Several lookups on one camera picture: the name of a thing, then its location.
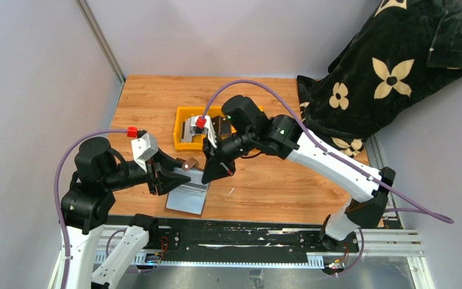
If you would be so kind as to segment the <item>brown leather card holder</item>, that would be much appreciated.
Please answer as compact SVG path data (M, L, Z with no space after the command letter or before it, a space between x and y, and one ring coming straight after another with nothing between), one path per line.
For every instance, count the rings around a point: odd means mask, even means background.
M210 184L202 183L203 169L199 168L199 162L195 158L189 158L182 161L181 168L175 168L174 172L188 176L191 180L169 192L165 209L200 217Z

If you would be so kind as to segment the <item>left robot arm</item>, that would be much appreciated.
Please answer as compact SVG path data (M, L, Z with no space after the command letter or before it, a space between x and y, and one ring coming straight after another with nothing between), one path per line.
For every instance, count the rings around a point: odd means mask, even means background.
M54 288L115 288L137 253L149 243L161 240L158 219L133 216L123 238L103 264L94 269L98 243L105 229L114 193L136 185L163 195L190 182L179 174L180 160L165 154L148 133L131 141L133 159L127 161L111 147L109 140L92 134L75 143L76 170L68 192L58 198L61 243L60 263Z

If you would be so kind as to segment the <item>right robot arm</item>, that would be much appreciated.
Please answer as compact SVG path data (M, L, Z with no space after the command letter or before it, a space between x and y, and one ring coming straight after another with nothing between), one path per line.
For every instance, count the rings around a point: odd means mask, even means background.
M196 130L206 134L202 147L206 157L202 183L233 176L236 159L257 150L312 169L350 195L350 200L338 212L325 219L316 239L317 246L335 250L356 229L373 229L379 224L389 194L379 182L392 185L394 170L389 167L378 170L356 162L324 144L293 117L284 114L267 117L249 97L230 98L221 112L235 129L226 138L217 136L209 116L202 115L196 120Z

